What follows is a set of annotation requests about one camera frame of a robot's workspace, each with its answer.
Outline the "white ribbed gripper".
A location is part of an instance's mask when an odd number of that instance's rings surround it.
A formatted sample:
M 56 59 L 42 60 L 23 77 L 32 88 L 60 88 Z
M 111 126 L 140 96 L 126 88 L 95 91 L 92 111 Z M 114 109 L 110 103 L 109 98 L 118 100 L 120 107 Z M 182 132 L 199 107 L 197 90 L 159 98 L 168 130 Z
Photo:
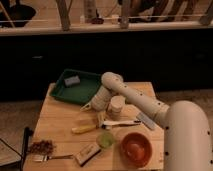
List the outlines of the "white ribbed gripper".
M 81 111 L 94 109 L 95 111 L 101 111 L 97 114 L 98 126 L 101 127 L 105 120 L 105 110 L 112 98 L 111 92 L 101 86 L 97 93 L 91 98 L 91 100 L 80 108 Z

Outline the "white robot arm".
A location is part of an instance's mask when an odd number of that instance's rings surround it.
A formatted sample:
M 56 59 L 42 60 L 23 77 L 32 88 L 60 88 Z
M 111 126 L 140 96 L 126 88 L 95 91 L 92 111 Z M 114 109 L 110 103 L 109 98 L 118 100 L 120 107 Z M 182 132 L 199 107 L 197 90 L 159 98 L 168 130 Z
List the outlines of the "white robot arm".
M 186 100 L 167 105 L 129 87 L 119 74 L 105 72 L 99 90 L 82 110 L 102 111 L 115 94 L 125 97 L 164 130 L 164 171 L 213 171 L 210 126 L 199 105 Z

